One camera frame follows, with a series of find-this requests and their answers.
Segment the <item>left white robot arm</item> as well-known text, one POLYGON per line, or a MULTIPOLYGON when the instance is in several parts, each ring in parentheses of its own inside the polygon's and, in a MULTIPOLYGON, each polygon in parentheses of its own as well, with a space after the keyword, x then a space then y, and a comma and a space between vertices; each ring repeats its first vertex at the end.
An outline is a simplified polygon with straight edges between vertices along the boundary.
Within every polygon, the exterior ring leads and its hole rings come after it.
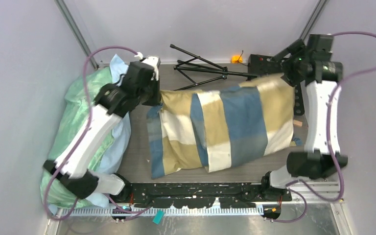
POLYGON ((129 64, 120 86, 102 86, 90 106, 90 123, 79 129, 59 157, 45 161, 44 169, 77 198, 85 199, 92 193, 110 194, 120 203, 130 198, 130 189, 122 178, 96 173, 88 166, 105 137, 128 112, 140 104, 159 103, 159 66, 159 57, 148 56, 129 64))

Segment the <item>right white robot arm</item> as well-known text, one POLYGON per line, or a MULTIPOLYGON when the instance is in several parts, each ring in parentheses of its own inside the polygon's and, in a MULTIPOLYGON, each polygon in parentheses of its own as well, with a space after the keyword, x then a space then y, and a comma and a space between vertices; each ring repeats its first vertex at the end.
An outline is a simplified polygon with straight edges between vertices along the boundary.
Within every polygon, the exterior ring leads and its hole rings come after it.
POLYGON ((261 179, 260 195, 266 201, 288 193, 287 187, 305 180, 327 178, 348 163, 337 139, 339 82, 343 65, 331 61, 332 35, 311 34, 308 42, 298 39, 271 58, 279 62, 283 80, 295 87, 305 83, 308 95, 308 134, 301 152, 289 153, 286 164, 261 179))

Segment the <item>blue beige checkered pillow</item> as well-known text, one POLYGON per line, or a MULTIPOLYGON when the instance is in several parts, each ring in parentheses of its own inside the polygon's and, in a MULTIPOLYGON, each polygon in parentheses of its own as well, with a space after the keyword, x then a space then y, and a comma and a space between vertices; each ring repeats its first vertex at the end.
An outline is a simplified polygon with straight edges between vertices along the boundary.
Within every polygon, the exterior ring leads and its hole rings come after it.
POLYGON ((280 74, 222 90, 162 90, 147 113, 151 177, 216 172, 293 146, 294 106, 280 74))

